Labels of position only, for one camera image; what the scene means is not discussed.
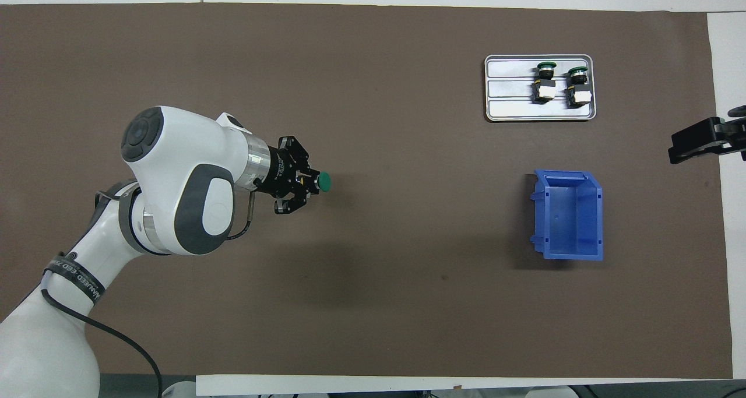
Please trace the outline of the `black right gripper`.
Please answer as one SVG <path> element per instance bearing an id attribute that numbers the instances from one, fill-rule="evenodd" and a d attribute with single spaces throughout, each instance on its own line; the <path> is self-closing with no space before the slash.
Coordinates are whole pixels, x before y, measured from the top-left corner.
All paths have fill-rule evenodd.
<path id="1" fill-rule="evenodd" d="M 668 149 L 669 162 L 679 164 L 704 154 L 740 153 L 746 160 L 746 105 L 731 108 L 727 112 L 732 118 L 727 124 L 735 125 L 736 130 L 729 138 L 729 147 L 722 125 L 725 120 L 709 117 L 671 135 L 672 146 Z"/>

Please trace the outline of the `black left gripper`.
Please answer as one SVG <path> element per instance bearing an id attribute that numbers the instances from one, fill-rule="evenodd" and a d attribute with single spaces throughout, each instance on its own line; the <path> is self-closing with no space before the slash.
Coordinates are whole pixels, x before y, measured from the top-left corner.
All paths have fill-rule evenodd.
<path id="1" fill-rule="evenodd" d="M 254 178 L 254 189 L 275 199 L 274 213 L 291 214 L 307 204 L 311 195 L 318 195 L 313 185 L 294 185 L 296 178 L 316 183 L 321 172 L 312 169 L 309 153 L 294 136 L 280 137 L 278 148 L 254 148 L 259 171 Z"/>

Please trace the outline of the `brown table mat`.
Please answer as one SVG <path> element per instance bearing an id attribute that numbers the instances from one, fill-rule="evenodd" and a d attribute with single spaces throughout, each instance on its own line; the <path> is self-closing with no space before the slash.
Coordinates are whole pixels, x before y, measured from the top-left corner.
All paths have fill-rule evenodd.
<path id="1" fill-rule="evenodd" d="M 492 54 L 586 54 L 595 117 L 491 122 Z M 128 263 L 92 316 L 166 374 L 729 378 L 704 13 L 333 5 L 0 6 L 0 319 L 131 177 L 154 105 L 294 135 L 329 193 Z M 604 260 L 536 252 L 537 169 L 604 192 Z"/>

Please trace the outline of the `blue plastic bin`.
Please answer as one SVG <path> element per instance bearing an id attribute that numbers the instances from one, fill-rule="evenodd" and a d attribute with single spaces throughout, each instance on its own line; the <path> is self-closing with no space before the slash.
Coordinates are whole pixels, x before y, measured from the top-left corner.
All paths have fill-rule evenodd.
<path id="1" fill-rule="evenodd" d="M 546 260 L 604 260 L 604 192 L 590 172 L 537 169 L 534 203 L 536 252 Z"/>

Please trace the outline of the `grey metal tray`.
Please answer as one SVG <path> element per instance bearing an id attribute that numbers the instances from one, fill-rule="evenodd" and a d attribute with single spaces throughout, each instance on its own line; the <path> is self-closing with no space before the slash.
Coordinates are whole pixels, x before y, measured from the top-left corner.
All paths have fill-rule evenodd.
<path id="1" fill-rule="evenodd" d="M 536 66 L 554 61 L 557 94 L 544 105 L 532 103 L 532 83 Z M 566 74 L 576 66 L 589 67 L 593 100 L 589 105 L 570 109 L 566 104 Z M 485 117 L 491 122 L 581 122 L 595 117 L 594 66 L 586 54 L 492 54 L 483 61 Z"/>

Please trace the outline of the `green push button switch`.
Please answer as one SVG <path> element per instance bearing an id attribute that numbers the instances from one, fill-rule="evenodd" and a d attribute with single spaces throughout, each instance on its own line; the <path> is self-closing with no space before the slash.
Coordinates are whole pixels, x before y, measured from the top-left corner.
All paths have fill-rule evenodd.
<path id="1" fill-rule="evenodd" d="M 332 179 L 326 172 L 317 172 L 314 175 L 303 175 L 300 181 L 309 194 L 318 195 L 328 192 L 332 188 Z"/>
<path id="2" fill-rule="evenodd" d="M 593 100 L 593 88 L 589 80 L 589 67 L 572 67 L 566 74 L 566 104 L 570 109 L 582 108 Z"/>
<path id="3" fill-rule="evenodd" d="M 554 61 L 543 61 L 536 66 L 536 75 L 532 87 L 531 100 L 537 105 L 544 105 L 554 100 L 557 94 L 554 71 L 557 64 Z"/>

